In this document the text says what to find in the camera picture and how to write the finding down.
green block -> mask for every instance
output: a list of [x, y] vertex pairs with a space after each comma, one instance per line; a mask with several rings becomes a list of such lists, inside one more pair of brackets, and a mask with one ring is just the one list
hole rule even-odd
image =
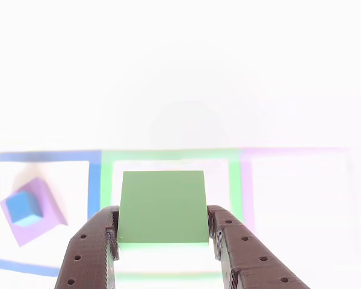
[[124, 172], [118, 224], [121, 249], [208, 242], [203, 171]]

